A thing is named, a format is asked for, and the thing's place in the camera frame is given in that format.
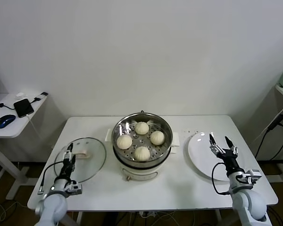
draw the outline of white plate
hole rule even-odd
[[[214,139],[216,143],[221,148],[228,148],[228,145],[225,141],[225,136],[220,136],[219,134],[213,133]],[[189,142],[189,156],[193,162],[193,164],[205,175],[211,178],[212,176],[212,169],[218,162],[223,162],[221,159],[217,158],[214,153],[209,148],[209,132],[201,132],[195,134],[190,142]],[[237,162],[241,168],[244,167],[244,157],[239,152],[238,149],[238,157]],[[214,179],[228,181],[229,179],[226,176],[225,166],[219,165],[214,170]]]

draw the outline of stainless steel pot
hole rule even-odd
[[[136,123],[144,121],[149,125],[149,132],[145,135],[135,133]],[[161,131],[165,135],[165,142],[162,145],[154,145],[150,141],[150,135],[154,131]],[[117,138],[121,135],[129,135],[132,138],[132,145],[126,150],[117,147]],[[119,121],[112,131],[112,144],[117,159],[127,167],[136,170],[147,170],[162,164],[171,152],[173,133],[170,125],[161,117],[151,113],[130,114]],[[149,149],[151,157],[148,161],[137,161],[134,159],[134,151],[139,146]]]

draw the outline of charging cable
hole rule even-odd
[[[41,141],[43,141],[43,138],[41,137],[41,135],[40,135],[39,132],[37,131],[36,127],[34,126],[33,122],[31,121],[30,117],[28,116],[28,114],[27,114],[26,116],[27,116],[29,122],[31,123],[31,125],[33,126],[33,129],[34,129],[34,131],[36,132],[36,134],[37,134],[37,136],[39,137],[39,139],[40,139]]]
[[[270,127],[270,128],[272,128],[272,129],[274,129],[275,127],[276,127],[276,125],[278,124],[278,123],[280,123],[282,120],[283,120],[283,118],[280,120],[280,121],[278,121],[277,123],[275,123],[276,121],[276,119],[278,118],[278,116],[280,116],[281,115],[281,113],[282,113],[282,111],[283,111],[283,109],[274,117],[274,119],[269,123],[269,125],[268,126],[266,126],[262,131],[261,131],[261,133],[255,138],[255,139],[253,139],[253,141],[250,143],[250,146],[256,141],[256,140],[258,140],[258,138]]]
[[[259,154],[259,151],[260,151],[260,148],[261,148],[261,146],[262,146],[262,144],[263,144],[263,141],[264,141],[264,139],[265,139],[265,136],[270,132],[270,131],[272,131],[276,126],[281,126],[281,127],[283,127],[283,124],[281,124],[281,121],[283,120],[283,114],[282,114],[282,111],[283,111],[283,109],[275,116],[275,118],[269,123],[269,125],[264,129],[264,130],[262,130],[262,132],[260,133],[260,135],[265,131],[265,134],[264,134],[264,136],[263,136],[263,138],[262,138],[262,140],[261,140],[261,143],[260,143],[260,145],[259,145],[259,148],[258,148],[258,150],[257,150],[257,152],[256,152],[256,154],[255,154],[255,158],[257,158],[257,156],[258,156],[258,154]],[[270,159],[270,160],[273,160],[281,151],[282,151],[282,149],[283,149],[283,144],[282,144],[282,146],[281,146],[281,148],[280,148],[280,150]]]
[[[14,110],[14,108],[8,107],[8,106],[4,105],[4,103],[0,103],[0,107],[6,107],[9,110]]]

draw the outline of glass lid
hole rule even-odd
[[[57,154],[55,162],[63,161],[63,154],[71,143],[74,145],[72,153],[76,155],[75,170],[71,179],[81,183],[92,178],[103,167],[107,152],[100,140],[92,137],[80,138],[64,146]],[[54,165],[56,176],[62,167],[63,164]]]

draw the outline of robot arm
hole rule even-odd
[[[221,148],[210,134],[210,149],[225,163],[226,175],[230,180],[229,194],[233,200],[233,209],[238,212],[242,226],[271,226],[264,199],[252,190],[256,181],[261,178],[259,170],[251,169],[245,173],[236,160],[237,147],[228,137],[225,139],[230,149]]]
[[[71,143],[64,153],[63,167],[59,176],[55,178],[50,191],[36,207],[35,213],[41,216],[36,226],[56,225],[67,212],[66,198],[82,193],[82,185],[70,179],[71,173],[75,170],[75,155],[72,155],[72,148]]]

